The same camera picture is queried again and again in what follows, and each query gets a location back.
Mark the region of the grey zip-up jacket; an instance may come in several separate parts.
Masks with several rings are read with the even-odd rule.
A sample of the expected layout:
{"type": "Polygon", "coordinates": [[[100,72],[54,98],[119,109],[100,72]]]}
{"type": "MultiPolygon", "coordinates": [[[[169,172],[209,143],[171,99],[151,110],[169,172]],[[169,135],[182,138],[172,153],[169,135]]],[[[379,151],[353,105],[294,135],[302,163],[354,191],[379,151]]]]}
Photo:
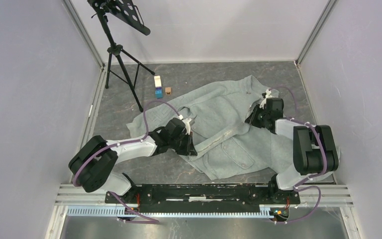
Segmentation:
{"type": "Polygon", "coordinates": [[[254,76],[210,83],[147,110],[127,128],[138,137],[181,114],[194,120],[191,129],[197,151],[197,156],[184,160],[211,180],[266,168],[294,175],[292,140],[245,123],[252,104],[266,90],[254,76]]]}

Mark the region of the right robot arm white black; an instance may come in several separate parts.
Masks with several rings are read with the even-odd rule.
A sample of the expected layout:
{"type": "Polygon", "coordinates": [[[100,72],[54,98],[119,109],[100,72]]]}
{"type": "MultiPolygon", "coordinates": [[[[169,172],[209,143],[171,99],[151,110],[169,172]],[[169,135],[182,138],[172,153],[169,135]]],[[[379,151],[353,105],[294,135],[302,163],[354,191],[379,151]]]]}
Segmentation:
{"type": "Polygon", "coordinates": [[[267,195],[273,203],[282,202],[288,192],[298,192],[305,182],[338,169],[339,156],[331,127],[286,118],[281,98],[255,102],[245,123],[292,141],[291,165],[274,175],[268,184],[267,195]]]}

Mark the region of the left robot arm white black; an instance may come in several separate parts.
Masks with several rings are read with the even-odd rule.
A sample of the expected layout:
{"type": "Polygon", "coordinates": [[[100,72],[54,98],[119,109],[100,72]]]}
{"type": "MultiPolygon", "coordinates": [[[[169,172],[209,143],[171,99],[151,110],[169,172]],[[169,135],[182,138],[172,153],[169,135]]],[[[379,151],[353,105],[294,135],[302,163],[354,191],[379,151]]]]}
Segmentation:
{"type": "Polygon", "coordinates": [[[193,121],[193,118],[175,117],[165,126],[125,140],[105,140],[100,135],[92,137],[69,162],[73,185],[82,187],[87,193],[104,189],[116,193],[125,203],[132,202],[136,189],[125,174],[113,172],[115,165],[168,150],[177,155],[196,156],[191,130],[193,121]]]}

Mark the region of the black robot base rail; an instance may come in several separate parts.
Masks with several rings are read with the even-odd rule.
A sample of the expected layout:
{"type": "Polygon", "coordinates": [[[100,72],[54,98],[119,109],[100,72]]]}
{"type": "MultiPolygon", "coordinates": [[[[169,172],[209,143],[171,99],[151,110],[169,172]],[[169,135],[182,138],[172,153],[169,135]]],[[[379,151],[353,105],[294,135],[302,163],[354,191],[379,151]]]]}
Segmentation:
{"type": "Polygon", "coordinates": [[[260,205],[300,204],[299,193],[267,184],[142,184],[105,203],[136,204],[140,213],[255,213],[260,205]]]}

